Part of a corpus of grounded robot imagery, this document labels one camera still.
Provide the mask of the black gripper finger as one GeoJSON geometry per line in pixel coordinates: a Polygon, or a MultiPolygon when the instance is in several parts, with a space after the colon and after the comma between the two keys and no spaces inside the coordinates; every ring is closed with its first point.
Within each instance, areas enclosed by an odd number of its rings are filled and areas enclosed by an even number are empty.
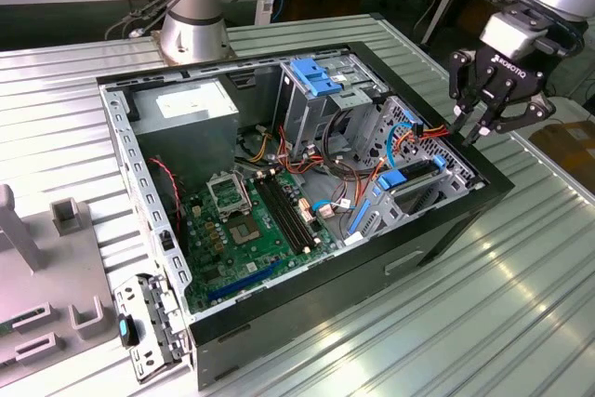
{"type": "Polygon", "coordinates": [[[471,146],[480,137],[485,137],[492,131],[504,134],[543,122],[556,112],[556,106],[542,92],[533,95],[526,102],[526,108],[521,114],[503,116],[502,113],[507,108],[508,105],[504,102],[494,107],[487,106],[478,123],[464,138],[463,145],[471,146]]]}
{"type": "Polygon", "coordinates": [[[454,51],[448,59],[448,73],[449,97],[456,102],[454,107],[456,118],[449,126],[449,132],[455,134],[467,123],[475,107],[486,99],[478,83],[476,51],[470,49],[454,51]]]}

